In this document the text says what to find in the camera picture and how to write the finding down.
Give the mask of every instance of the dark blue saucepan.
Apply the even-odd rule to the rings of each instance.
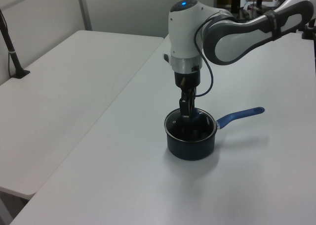
[[[206,111],[195,108],[191,121],[188,122],[181,117],[180,109],[176,109],[164,121],[168,148],[173,155],[184,160],[202,159],[213,152],[217,130],[233,120],[262,114],[264,111],[263,107],[257,107],[235,112],[215,121]]]

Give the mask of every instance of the white table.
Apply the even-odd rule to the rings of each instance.
[[[30,199],[162,40],[79,31],[0,86],[0,191]]]
[[[12,225],[314,225],[313,47],[289,34],[213,66],[197,107],[216,119],[266,111],[218,131],[213,154],[190,162],[166,145],[163,122],[180,97],[166,38]],[[203,67],[198,92],[208,84]]]

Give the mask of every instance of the pot rim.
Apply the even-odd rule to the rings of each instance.
[[[214,135],[216,134],[216,131],[217,131],[217,123],[216,123],[215,119],[214,119],[208,112],[206,112],[205,110],[202,110],[202,109],[199,109],[199,108],[196,108],[196,110],[198,110],[198,111],[200,111],[200,112],[203,112],[204,114],[206,114],[207,116],[209,116],[210,119],[211,119],[212,122],[213,122],[213,126],[214,126],[213,131],[212,131],[212,133],[211,133],[207,138],[204,138],[204,139],[199,140],[199,141],[192,141],[192,142],[190,142],[190,141],[184,141],[184,140],[178,139],[178,138],[174,137],[173,135],[171,135],[171,134],[169,133],[169,130],[167,129],[167,126],[166,126],[166,122],[167,122],[168,118],[170,117],[170,115],[171,115],[172,113],[176,112],[176,111],[180,111],[180,108],[171,111],[171,112],[166,116],[166,118],[165,118],[165,120],[164,120],[164,130],[166,131],[167,135],[169,135],[170,137],[172,137],[173,139],[175,139],[175,140],[177,140],[177,141],[185,142],[185,143],[204,142],[204,141],[209,140],[212,136],[214,136]]]

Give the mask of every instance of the black clamp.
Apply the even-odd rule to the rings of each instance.
[[[270,23],[270,28],[272,32],[272,40],[275,41],[279,39],[281,35],[281,24],[280,24],[280,17],[275,11],[268,11],[264,13],[264,15],[268,18]]]

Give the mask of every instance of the blue pot handle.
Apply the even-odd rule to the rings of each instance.
[[[217,120],[217,129],[222,129],[225,127],[228,123],[230,123],[233,120],[253,116],[253,115],[259,115],[265,112],[265,109],[263,107],[256,107],[249,110],[243,110],[239,112],[235,112],[229,115],[225,115],[224,117]]]

